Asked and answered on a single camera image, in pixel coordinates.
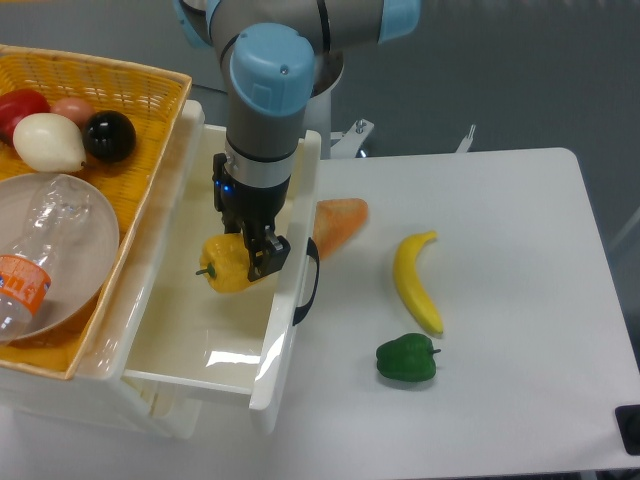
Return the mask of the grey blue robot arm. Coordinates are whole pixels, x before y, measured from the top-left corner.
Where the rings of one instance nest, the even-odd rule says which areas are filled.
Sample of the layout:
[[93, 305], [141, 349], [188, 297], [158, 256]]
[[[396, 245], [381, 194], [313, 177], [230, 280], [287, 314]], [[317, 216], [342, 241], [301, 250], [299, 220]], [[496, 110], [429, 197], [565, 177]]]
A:
[[229, 99], [223, 152], [213, 158], [214, 206], [244, 239], [247, 277], [282, 269], [277, 235], [294, 153], [326, 54], [413, 32], [418, 1], [176, 1], [189, 42], [213, 48]]

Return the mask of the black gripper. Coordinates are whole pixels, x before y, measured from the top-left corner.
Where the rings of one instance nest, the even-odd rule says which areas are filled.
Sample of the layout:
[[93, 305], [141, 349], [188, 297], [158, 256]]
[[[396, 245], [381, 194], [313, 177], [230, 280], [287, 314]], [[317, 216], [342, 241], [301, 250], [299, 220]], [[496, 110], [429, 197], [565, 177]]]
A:
[[279, 272], [291, 251], [277, 235], [275, 217], [283, 208], [289, 180], [259, 188], [245, 185], [226, 172], [226, 153], [213, 156], [214, 208], [222, 214], [224, 233], [243, 233], [249, 252], [248, 279], [258, 281]]

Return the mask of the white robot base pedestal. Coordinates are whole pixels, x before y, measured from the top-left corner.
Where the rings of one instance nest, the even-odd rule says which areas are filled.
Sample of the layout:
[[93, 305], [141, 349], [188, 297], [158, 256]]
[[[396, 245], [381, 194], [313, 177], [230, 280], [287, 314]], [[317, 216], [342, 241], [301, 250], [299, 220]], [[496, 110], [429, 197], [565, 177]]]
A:
[[331, 157], [332, 92], [341, 80], [344, 71], [342, 52], [318, 55], [314, 65], [312, 96], [307, 102], [303, 128], [321, 136], [321, 159]]

